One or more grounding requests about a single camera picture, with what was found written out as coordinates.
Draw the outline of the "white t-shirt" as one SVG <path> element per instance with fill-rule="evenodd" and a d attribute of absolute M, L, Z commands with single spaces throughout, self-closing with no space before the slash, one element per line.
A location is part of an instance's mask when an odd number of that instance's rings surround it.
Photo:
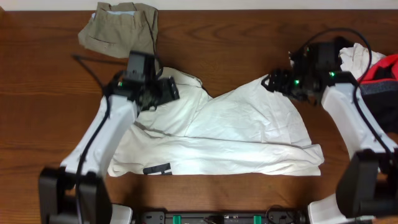
<path fill-rule="evenodd" d="M 180 98 L 143 111 L 125 132 L 108 167 L 119 177 L 147 175 L 320 175 L 313 144 L 291 101 L 256 79 L 216 98 L 174 68 Z"/>

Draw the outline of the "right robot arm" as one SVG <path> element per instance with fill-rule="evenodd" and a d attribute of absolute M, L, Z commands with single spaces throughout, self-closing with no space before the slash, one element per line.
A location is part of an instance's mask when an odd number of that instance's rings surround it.
<path fill-rule="evenodd" d="M 373 118 L 350 72 L 274 70 L 261 84 L 295 100 L 317 96 L 349 152 L 350 162 L 335 193 L 308 205 L 309 223 L 353 223 L 397 215 L 397 144 Z"/>

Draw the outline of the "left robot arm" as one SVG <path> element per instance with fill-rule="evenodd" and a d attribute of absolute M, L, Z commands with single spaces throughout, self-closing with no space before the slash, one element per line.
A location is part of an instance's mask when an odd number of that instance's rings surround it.
<path fill-rule="evenodd" d="M 111 203 L 104 178 L 121 138 L 139 113 L 177 100 L 174 78 L 135 82 L 115 78 L 103 87 L 100 108 L 59 168 L 39 176 L 41 222 L 131 223 L 132 209 Z"/>

